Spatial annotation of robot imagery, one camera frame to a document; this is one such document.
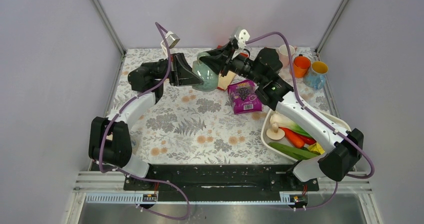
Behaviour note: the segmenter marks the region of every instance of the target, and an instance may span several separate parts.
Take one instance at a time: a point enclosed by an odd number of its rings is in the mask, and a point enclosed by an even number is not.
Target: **orange carrot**
[[[291,142],[291,144],[293,144],[293,146],[302,148],[305,145],[305,142],[295,132],[288,128],[280,128],[285,132],[285,137]]]

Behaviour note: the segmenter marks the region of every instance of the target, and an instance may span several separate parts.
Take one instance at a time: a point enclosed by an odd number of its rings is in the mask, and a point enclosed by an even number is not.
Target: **white wall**
[[[59,223],[120,54],[90,0],[0,0],[0,223]]]
[[[214,47],[241,25],[251,37],[280,31],[290,44],[316,46],[341,0],[100,0],[126,48],[159,47],[158,21],[179,47]],[[280,46],[278,37],[256,46]]]
[[[424,0],[351,0],[321,54],[342,118],[364,133],[385,224],[424,220],[423,42]]]

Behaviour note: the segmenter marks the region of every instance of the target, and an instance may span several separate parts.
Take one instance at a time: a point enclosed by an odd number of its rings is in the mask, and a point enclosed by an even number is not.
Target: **mug handle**
[[[316,90],[320,90],[324,88],[324,84],[326,83],[326,80],[327,80],[323,75],[320,75],[319,78],[320,78],[319,82],[314,85],[314,88]]]

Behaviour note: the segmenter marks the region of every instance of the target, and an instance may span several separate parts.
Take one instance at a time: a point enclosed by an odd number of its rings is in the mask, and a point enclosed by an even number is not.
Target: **snack bag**
[[[260,112],[262,103],[255,94],[255,83],[245,80],[228,86],[229,100],[234,114]]]

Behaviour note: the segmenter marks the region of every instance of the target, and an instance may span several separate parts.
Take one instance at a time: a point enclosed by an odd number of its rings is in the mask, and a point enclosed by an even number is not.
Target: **pink mug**
[[[295,54],[295,52],[296,52],[296,50],[297,50],[297,47],[295,46],[295,47],[293,47],[293,46],[291,46],[291,45],[289,45],[289,48],[290,48],[290,53],[291,53],[291,59],[293,60],[293,56],[294,56],[294,54]],[[288,54],[287,54],[287,47],[286,47],[286,45],[281,45],[279,48],[278,48],[278,50],[277,50],[277,53],[278,53],[278,57],[279,57],[279,60],[281,61],[281,63],[282,63],[282,67],[283,68],[285,68],[285,67],[288,67],[289,66],[289,56],[288,56]]]

